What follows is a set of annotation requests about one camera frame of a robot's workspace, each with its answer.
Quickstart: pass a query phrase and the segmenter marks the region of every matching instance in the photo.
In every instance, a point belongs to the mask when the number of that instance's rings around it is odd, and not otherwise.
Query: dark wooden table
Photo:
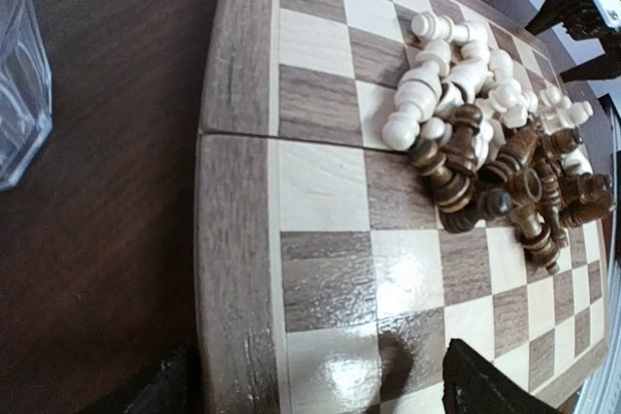
[[[55,127],[0,194],[0,412],[68,413],[195,338],[194,144],[216,0],[34,1]],[[483,1],[524,24],[535,12]],[[542,39],[557,69],[573,65]],[[586,140],[609,171],[596,111]]]

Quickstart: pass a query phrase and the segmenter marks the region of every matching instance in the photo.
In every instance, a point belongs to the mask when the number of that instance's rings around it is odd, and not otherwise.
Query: folding chess board
[[[545,47],[477,0],[264,4],[232,20],[252,22],[250,44],[216,41],[208,66],[197,293],[214,405],[230,407],[234,391],[281,412],[442,413],[451,338],[560,404],[607,348],[600,223],[569,231],[548,276],[526,265],[506,221],[445,232],[408,158],[380,134],[419,52],[415,12],[485,24],[523,87],[565,89]],[[214,291],[221,282],[232,289]],[[221,309],[242,323],[222,323]],[[211,342],[220,333],[232,335],[224,347]],[[232,363],[224,348],[244,356]]]

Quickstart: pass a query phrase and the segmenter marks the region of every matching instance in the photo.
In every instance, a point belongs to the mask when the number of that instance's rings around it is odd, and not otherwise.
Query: chess board border
[[[547,55],[543,44],[483,2],[457,1],[511,34],[526,35]],[[273,310],[278,271],[271,269],[268,143],[247,138],[276,134],[277,9],[278,0],[219,0],[212,30],[197,143],[195,292],[205,406],[213,411],[279,412],[287,403],[277,376],[277,348],[285,343]],[[580,361],[596,366],[606,350],[603,340]],[[539,396],[553,404],[565,400],[584,375],[575,367]]]

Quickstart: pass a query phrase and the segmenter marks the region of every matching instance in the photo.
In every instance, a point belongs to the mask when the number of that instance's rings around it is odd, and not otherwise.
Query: chess board
[[[212,390],[260,397],[257,387],[270,380],[264,406],[274,411],[442,413],[442,357],[451,338],[462,338],[517,385],[560,404],[607,348],[600,223],[569,231],[561,271],[548,276],[526,265],[506,221],[445,232],[406,155],[381,140],[397,82],[420,50],[409,32],[414,13],[485,24],[490,48],[511,55],[524,88],[554,84],[566,92],[545,47],[476,0],[270,4],[252,19],[269,47],[252,55],[262,66],[246,75],[262,96],[255,109],[254,96],[245,101],[259,123],[242,121],[248,110],[231,104],[230,96],[244,97],[235,89],[227,94],[234,117],[210,114],[218,103],[207,98],[203,111],[197,293],[204,363],[230,364],[208,341],[231,328],[201,315],[202,305],[222,306],[225,296],[252,314],[240,317],[239,329],[250,330],[228,350],[261,362],[240,368],[236,361],[229,375],[242,382],[229,386],[218,375]],[[208,96],[218,88],[209,72]],[[235,290],[213,296],[202,280],[215,276]],[[253,344],[265,354],[251,355]],[[258,378],[248,375],[255,370]]]

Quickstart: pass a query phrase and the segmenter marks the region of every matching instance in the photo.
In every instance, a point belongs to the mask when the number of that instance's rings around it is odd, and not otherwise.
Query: clear glass
[[[51,72],[32,0],[0,0],[0,190],[51,131]]]

